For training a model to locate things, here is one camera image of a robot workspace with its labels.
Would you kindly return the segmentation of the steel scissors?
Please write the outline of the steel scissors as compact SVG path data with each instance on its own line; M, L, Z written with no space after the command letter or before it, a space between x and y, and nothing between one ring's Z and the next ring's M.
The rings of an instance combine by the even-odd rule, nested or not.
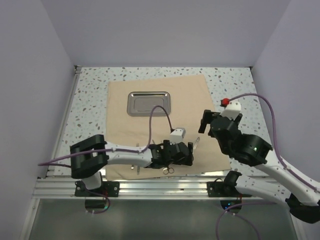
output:
M175 172L175 170L172 167L165 167L162 170L162 173L164 175L173 174L174 172Z

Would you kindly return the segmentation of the beige cloth wrap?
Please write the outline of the beige cloth wrap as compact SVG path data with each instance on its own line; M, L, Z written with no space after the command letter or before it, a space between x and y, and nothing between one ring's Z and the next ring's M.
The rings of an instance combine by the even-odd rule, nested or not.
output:
M199 139L192 166L173 165L173 175L230 170L230 160L221 153L217 140L198 133L204 110L215 109L203 75L109 83L105 133L108 143L130 147L148 143L149 117L127 113L128 96L132 92L167 92L170 95L170 118L152 118L152 139L155 143L169 139L169 121L174 129L185 128L185 143Z

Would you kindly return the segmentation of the steel instrument tray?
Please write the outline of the steel instrument tray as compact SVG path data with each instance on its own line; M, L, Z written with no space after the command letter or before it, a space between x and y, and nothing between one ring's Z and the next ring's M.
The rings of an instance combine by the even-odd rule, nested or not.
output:
M171 96L166 91L133 91L128 94L127 114L132 117L149 117L155 106L171 113Z

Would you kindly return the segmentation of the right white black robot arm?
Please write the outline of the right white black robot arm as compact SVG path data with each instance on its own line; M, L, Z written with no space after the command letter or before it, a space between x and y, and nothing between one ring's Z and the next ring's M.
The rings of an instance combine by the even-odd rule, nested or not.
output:
M320 184L299 172L291 164L279 160L276 151L263 138L239 130L242 115L235 119L219 112L205 110L198 132L215 138L224 155L241 164L260 170L276 184L254 180L231 170L218 187L227 196L251 195L284 205L299 220L314 224L320 220Z

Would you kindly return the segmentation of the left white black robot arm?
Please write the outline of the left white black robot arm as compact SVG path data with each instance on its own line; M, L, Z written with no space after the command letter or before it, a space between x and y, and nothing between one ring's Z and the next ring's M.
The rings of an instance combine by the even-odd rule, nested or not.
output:
M134 165L147 169L170 168L170 165L192 166L194 161L192 142L160 144L145 147L130 147L106 142L104 136L96 134L70 148L71 177L82 180L92 196L103 193L104 184L98 173L108 165Z

